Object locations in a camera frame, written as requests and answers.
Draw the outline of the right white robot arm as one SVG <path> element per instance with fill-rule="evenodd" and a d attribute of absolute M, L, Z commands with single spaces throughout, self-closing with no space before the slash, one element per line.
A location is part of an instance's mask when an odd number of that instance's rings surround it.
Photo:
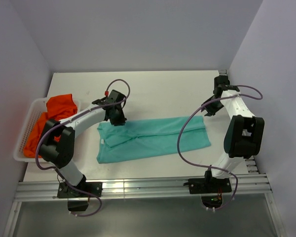
<path fill-rule="evenodd" d="M 246 106 L 243 94 L 235 90 L 222 92 L 221 96 L 213 95 L 206 100 L 202 111 L 206 116 L 214 116 L 220 109 L 225 108 L 230 123 L 223 141 L 223 154 L 212 166 L 212 176 L 204 180 L 204 188 L 215 192 L 220 186 L 220 179 L 227 178 L 231 172 L 246 158 L 259 153 L 264 119 L 256 117 Z"/>

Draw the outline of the teal t-shirt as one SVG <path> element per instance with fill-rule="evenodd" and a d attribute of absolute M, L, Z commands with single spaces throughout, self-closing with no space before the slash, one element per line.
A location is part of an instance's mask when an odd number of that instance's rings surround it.
<path fill-rule="evenodd" d="M 211 145 L 202 116 L 100 123 L 99 164 L 115 163 L 203 149 Z"/>

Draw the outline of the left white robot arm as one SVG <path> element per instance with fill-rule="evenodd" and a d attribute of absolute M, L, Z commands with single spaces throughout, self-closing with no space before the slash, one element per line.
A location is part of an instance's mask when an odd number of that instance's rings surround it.
<path fill-rule="evenodd" d="M 54 169 L 69 183 L 69 192 L 81 197 L 86 192 L 85 176 L 73 161 L 76 138 L 91 126 L 109 121 L 114 126 L 125 125 L 123 106 L 90 105 L 69 118 L 48 120 L 36 148 L 36 164 L 41 170 Z"/>

